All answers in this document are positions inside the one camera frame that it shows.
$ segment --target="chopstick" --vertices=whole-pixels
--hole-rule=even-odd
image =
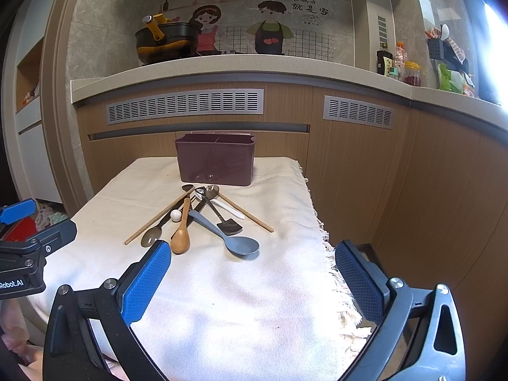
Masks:
[[[171,202],[168,206],[166,206],[164,209],[162,209],[161,212],[159,212],[158,214],[156,214],[153,218],[151,218],[148,222],[146,222],[142,227],[140,227],[136,232],[134,232],[130,238],[128,238],[124,244],[125,245],[129,245],[134,239],[136,239],[138,236],[140,236],[145,230],[147,230],[156,220],[160,219],[165,213],[167,213],[171,207],[178,203],[178,201],[180,199],[183,199],[184,197],[186,197],[187,195],[191,194],[192,191],[194,190],[195,188],[193,187],[191,190],[185,192],[184,194],[182,194],[182,196],[179,196],[177,197],[173,202]]]
[[[249,219],[251,219],[254,222],[256,222],[259,226],[262,226],[263,228],[265,228],[268,232],[273,232],[274,231],[273,227],[268,226],[265,222],[263,222],[262,220],[259,220],[256,216],[248,213],[245,209],[243,209],[242,207],[238,206],[236,203],[230,201],[222,193],[219,192],[218,196],[221,197],[222,199],[224,199],[226,202],[228,202],[233,208],[235,208],[236,210],[239,210],[240,212],[242,212]]]

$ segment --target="cartoon girl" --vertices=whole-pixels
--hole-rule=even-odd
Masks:
[[[229,49],[228,39],[219,26],[214,25],[222,15],[220,8],[216,5],[203,5],[198,7],[192,14],[189,23],[199,27],[201,34],[197,43],[197,51],[217,51],[215,48],[215,34],[218,34],[220,39],[225,42]]]

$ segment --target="yellow pot handle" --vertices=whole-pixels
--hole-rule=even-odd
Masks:
[[[156,14],[153,16],[153,19],[157,22],[157,24],[167,24],[173,22],[169,18],[164,17],[164,14]]]
[[[153,20],[152,16],[143,17],[143,22],[146,24],[148,30],[152,32],[153,39],[156,42],[160,42],[166,35],[162,33],[161,29],[159,29],[157,22]]]

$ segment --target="kitchen counter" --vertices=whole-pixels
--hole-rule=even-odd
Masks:
[[[127,70],[105,78],[72,80],[71,96],[79,106],[82,100],[128,86],[175,77],[197,77],[224,73],[267,73],[279,77],[303,77],[343,82],[401,99],[438,106],[508,131],[508,112],[496,104],[442,90],[413,87],[356,67],[303,57],[239,54],[173,60]]]

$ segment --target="metal vent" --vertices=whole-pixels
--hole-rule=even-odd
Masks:
[[[395,110],[341,97],[324,97],[323,119],[393,128]]]
[[[379,42],[388,44],[388,30],[386,27],[386,18],[378,16]]]
[[[170,116],[263,114],[263,89],[199,90],[159,94],[106,106],[108,124]]]

